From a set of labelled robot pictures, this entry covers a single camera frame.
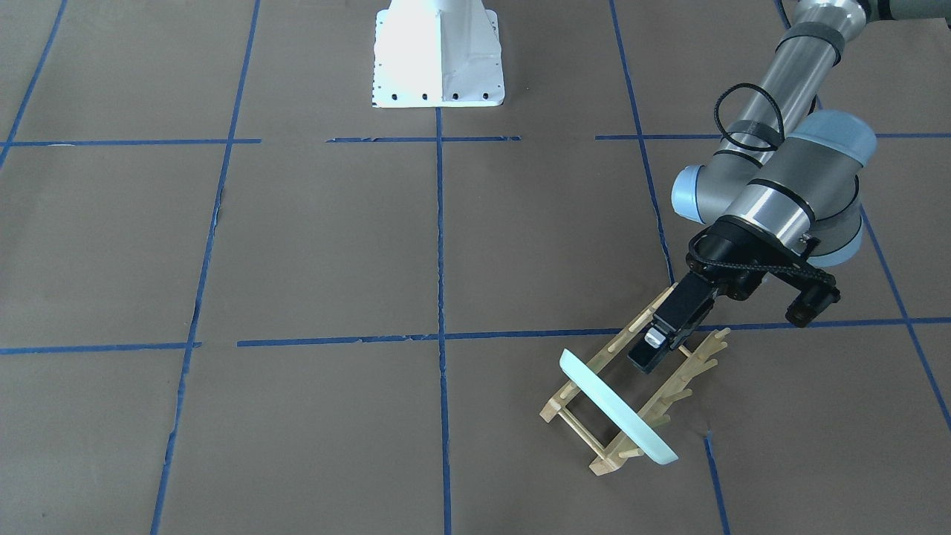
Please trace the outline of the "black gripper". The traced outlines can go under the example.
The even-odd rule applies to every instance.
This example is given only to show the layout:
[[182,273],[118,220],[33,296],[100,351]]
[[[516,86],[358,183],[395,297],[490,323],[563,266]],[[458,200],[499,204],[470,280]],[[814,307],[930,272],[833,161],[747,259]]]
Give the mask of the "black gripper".
[[679,346],[713,308],[720,296],[744,301],[763,281],[762,244],[750,227],[715,223],[687,243],[689,272],[653,313],[652,326],[639,333],[628,350],[629,361],[649,374]]

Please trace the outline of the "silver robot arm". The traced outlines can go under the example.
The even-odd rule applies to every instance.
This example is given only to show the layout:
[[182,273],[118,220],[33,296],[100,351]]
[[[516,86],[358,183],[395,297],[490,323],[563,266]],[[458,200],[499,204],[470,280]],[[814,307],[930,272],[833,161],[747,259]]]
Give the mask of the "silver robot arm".
[[858,175],[877,137],[843,111],[812,111],[845,46],[873,22],[949,19],[947,1],[801,1],[756,97],[721,135],[706,165],[687,166],[670,193],[679,216],[703,224],[687,244],[686,275],[629,349],[651,373],[710,314],[720,296],[750,298],[767,275],[798,290],[785,312],[804,328],[841,291],[828,273],[860,248]]

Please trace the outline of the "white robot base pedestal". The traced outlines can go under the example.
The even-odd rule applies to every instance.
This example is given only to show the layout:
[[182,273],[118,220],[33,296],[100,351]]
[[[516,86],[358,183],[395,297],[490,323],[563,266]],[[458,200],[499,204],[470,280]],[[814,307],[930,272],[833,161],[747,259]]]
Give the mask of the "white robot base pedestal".
[[376,14],[375,108],[475,108],[505,101],[499,18],[482,1],[392,1]]

